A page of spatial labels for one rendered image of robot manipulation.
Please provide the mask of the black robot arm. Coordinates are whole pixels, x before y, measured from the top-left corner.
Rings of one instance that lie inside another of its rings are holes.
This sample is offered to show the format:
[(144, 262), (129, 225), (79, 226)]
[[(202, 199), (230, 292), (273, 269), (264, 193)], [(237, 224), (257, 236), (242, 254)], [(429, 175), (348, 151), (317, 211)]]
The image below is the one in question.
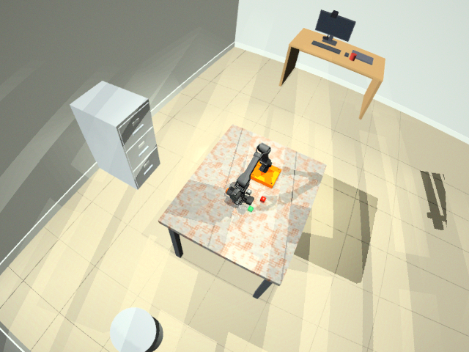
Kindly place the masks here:
[[(259, 152), (257, 152), (260, 151)], [(271, 147), (265, 143), (259, 143), (256, 147), (256, 152), (254, 153), (254, 157), (251, 159), (250, 164), (248, 165), (247, 169), (244, 173), (242, 173), (234, 187), (236, 188), (229, 197), (232, 199), (232, 202), (236, 205), (242, 205), (243, 203), (243, 196), (242, 194), (245, 193), (247, 188), (250, 185), (251, 174), (254, 171), (258, 162), (261, 164), (259, 170), (266, 173), (269, 168), (272, 166), (273, 162), (269, 159), (269, 153), (271, 151)], [(238, 184), (237, 184), (238, 183)]]

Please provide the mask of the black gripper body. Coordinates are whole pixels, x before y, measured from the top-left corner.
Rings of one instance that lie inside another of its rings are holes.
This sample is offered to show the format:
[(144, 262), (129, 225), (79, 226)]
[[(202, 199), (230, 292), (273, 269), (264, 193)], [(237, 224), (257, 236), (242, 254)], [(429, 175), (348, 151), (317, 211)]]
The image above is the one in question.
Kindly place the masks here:
[[(235, 188), (230, 186), (229, 189), (227, 190), (226, 194), (230, 195), (234, 190), (235, 190)], [(251, 205), (252, 202), (254, 201), (254, 197), (252, 197), (250, 195), (248, 196), (248, 195), (245, 195), (245, 193), (243, 193), (242, 196), (243, 196), (243, 201), (245, 201), (245, 203), (247, 205)]]

